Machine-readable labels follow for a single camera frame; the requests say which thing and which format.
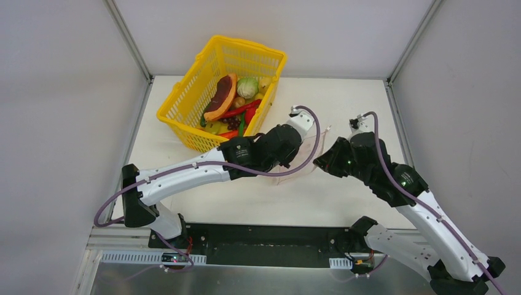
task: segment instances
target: white wall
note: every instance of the white wall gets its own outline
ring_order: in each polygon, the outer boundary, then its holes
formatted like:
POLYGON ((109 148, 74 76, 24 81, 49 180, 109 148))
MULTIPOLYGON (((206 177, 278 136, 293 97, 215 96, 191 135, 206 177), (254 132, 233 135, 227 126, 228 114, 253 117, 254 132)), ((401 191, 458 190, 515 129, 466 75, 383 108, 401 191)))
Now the white wall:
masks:
POLYGON ((520 15, 519 0, 446 1, 394 88, 417 169, 473 243, 506 263, 510 294, 521 274, 520 15))
POLYGON ((68 294, 146 82, 102 1, 2 1, 0 32, 0 294, 68 294))
POLYGON ((388 77, 432 0, 117 0, 152 74, 184 75, 214 34, 284 50, 285 76, 388 77))

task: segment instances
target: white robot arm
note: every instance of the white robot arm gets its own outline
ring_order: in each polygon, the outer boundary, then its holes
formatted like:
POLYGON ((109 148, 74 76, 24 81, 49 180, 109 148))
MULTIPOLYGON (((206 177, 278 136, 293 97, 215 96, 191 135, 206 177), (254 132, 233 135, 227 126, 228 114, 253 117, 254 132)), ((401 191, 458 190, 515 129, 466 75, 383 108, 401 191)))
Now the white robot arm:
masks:
POLYGON ((363 237, 369 248, 389 254, 419 273, 431 283, 437 294, 485 294, 488 290, 485 284, 488 277, 478 261, 494 278, 503 271, 503 262, 499 258, 488 257, 471 244, 441 209, 421 176, 410 166, 392 163, 385 143, 379 140, 387 169, 394 180, 412 194, 416 201, 393 186, 378 157, 375 133, 369 130, 364 120, 363 116, 350 120, 351 135, 347 139, 338 138, 333 147, 313 163, 331 175, 354 176, 363 181, 378 198, 403 214, 432 249, 423 248, 411 240, 393 234, 392 230, 365 216, 350 228, 351 234, 363 237), (433 208, 441 218, 420 205, 422 203, 433 208), (469 255, 443 221, 472 249, 477 261, 469 255))
POLYGON ((127 227, 149 226, 165 239, 181 235, 182 216, 172 213, 161 200, 178 192, 208 183, 257 176, 230 168, 224 162, 247 167, 253 172, 268 172, 277 165, 289 167, 315 120, 304 109, 292 107, 290 119, 268 133, 235 137, 193 159, 162 168, 138 170, 133 164, 123 167, 122 188, 142 184, 123 193, 123 216, 127 227))

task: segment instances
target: yellow basket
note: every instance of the yellow basket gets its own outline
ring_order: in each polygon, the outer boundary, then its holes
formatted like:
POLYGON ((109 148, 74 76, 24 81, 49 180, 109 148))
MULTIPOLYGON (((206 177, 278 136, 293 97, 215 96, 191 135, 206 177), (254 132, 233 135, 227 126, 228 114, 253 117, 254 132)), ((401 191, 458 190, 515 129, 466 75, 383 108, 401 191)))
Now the yellow basket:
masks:
POLYGON ((224 36, 213 36, 195 57, 195 63, 157 111, 157 118, 170 126, 181 142, 191 149, 206 152, 227 141, 200 128, 204 108, 216 92, 217 81, 228 73, 239 77, 272 77, 245 136, 256 134, 275 99, 278 79, 286 54, 262 44, 224 36))

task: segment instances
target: red pepper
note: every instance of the red pepper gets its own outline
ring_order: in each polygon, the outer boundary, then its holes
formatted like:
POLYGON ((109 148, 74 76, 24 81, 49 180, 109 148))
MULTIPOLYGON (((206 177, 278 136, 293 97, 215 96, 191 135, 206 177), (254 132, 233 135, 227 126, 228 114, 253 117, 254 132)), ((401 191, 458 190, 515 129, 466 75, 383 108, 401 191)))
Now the red pepper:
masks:
POLYGON ((259 104, 261 104, 262 100, 254 100, 248 104, 245 104, 244 106, 238 108, 238 109, 233 109, 231 111, 227 111, 224 115, 222 115, 222 117, 220 117, 220 119, 225 119, 225 118, 230 118, 230 117, 233 117, 233 116, 237 116, 237 115, 240 115, 242 114, 245 110, 247 109, 251 109, 253 107, 256 107, 258 106, 259 104))
POLYGON ((228 138, 229 140, 231 140, 232 138, 236 137, 239 135, 239 130, 234 130, 234 131, 230 131, 230 132, 226 132, 226 133, 223 133, 223 134, 219 134, 219 136, 222 136, 224 138, 228 138))
POLYGON ((245 122, 247 125, 251 122, 251 119, 253 119, 253 116, 255 116, 255 112, 257 111, 257 108, 249 108, 246 110, 245 113, 245 122))

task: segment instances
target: white tabletop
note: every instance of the white tabletop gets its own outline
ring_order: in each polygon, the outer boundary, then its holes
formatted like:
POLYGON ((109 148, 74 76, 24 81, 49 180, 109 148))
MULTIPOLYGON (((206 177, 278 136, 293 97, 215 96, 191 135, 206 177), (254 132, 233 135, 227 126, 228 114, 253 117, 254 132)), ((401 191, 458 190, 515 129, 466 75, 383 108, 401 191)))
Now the white tabletop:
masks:
MULTIPOLYGON (((155 116, 181 78, 157 76, 154 79, 130 156, 130 163, 140 169, 171 165, 200 154, 184 147, 171 129, 155 116)), ((375 111, 380 119, 380 137, 385 141, 392 161, 403 163, 383 81, 281 78, 261 131, 286 122, 294 104, 308 106, 316 112, 322 128, 331 125, 324 150, 329 149, 338 136, 350 134, 349 119, 375 111)), ((207 184, 162 202, 175 213, 183 214, 187 222, 350 226, 366 215, 387 228, 414 228, 395 209, 376 198, 361 181, 352 177, 336 178, 320 169, 278 186, 263 176, 207 184)), ((121 216, 122 212, 119 198, 113 217, 121 216)))

